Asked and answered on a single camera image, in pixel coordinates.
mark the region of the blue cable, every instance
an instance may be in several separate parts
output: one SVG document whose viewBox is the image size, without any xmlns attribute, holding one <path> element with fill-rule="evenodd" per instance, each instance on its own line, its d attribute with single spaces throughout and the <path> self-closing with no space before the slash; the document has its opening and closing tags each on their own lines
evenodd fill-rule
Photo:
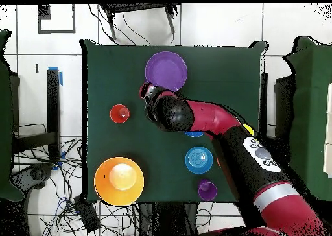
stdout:
<svg viewBox="0 0 332 236">
<path fill-rule="evenodd" d="M 63 202 L 66 202 L 66 201 L 68 201 L 68 199 L 67 199 L 66 197 L 62 197 L 62 198 L 59 199 L 58 207 L 56 208 L 55 215 L 58 215 L 57 212 L 58 212 L 59 207 L 60 207 L 61 209 L 63 209 L 63 208 L 61 207 L 61 204 L 62 204 Z M 55 218 L 53 218 L 52 223 L 51 223 L 51 226 L 53 226 L 54 221 L 55 221 Z M 45 234 L 45 236 L 48 236 L 49 233 L 50 233 L 50 229 L 48 229 L 48 231 L 47 231 L 47 233 Z"/>
</svg>

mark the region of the orange bowl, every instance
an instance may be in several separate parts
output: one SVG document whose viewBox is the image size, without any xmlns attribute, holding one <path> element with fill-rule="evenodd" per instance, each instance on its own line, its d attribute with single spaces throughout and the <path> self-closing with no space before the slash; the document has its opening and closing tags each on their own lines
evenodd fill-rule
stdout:
<svg viewBox="0 0 332 236">
<path fill-rule="evenodd" d="M 99 166 L 94 184 L 97 194 L 106 203 L 113 206 L 128 206 L 141 195 L 144 176 L 138 164 L 131 159 L 114 157 Z"/>
</svg>

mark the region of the power strip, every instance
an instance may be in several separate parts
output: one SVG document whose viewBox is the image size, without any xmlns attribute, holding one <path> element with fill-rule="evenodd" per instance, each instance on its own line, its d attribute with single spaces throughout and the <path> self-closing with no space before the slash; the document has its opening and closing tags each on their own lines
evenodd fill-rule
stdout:
<svg viewBox="0 0 332 236">
<path fill-rule="evenodd" d="M 82 217 L 82 222 L 84 227 L 88 232 L 97 230 L 101 226 L 101 222 L 97 216 L 96 210 L 93 207 L 93 204 L 87 200 L 81 199 L 81 196 L 78 195 L 74 198 L 75 203 L 73 207 L 77 215 Z"/>
</svg>

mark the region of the blue tape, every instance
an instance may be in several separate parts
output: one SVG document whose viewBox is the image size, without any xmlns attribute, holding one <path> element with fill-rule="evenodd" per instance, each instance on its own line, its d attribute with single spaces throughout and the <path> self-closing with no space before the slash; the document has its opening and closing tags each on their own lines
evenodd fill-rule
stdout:
<svg viewBox="0 0 332 236">
<path fill-rule="evenodd" d="M 61 86 L 64 85 L 64 81 L 62 80 L 62 71 L 59 72 L 59 84 L 60 84 Z"/>
<path fill-rule="evenodd" d="M 61 159 L 65 159 L 65 151 L 62 151 L 62 152 L 61 152 Z M 59 163 L 58 163 L 58 166 L 61 167 L 62 164 L 63 164 L 63 162 L 59 162 Z M 58 169 L 59 169 L 59 168 L 58 168 L 57 166 L 56 166 L 56 167 L 53 167 L 53 170 L 54 170 L 54 171 L 57 171 Z"/>
</svg>

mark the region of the red cup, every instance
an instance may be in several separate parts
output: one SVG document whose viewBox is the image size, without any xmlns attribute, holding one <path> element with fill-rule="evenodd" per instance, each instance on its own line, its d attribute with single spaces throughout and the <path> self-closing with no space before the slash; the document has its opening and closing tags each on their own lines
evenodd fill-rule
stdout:
<svg viewBox="0 0 332 236">
<path fill-rule="evenodd" d="M 111 120 L 117 124 L 122 124 L 129 118 L 129 109 L 123 104 L 116 104 L 111 108 Z"/>
</svg>

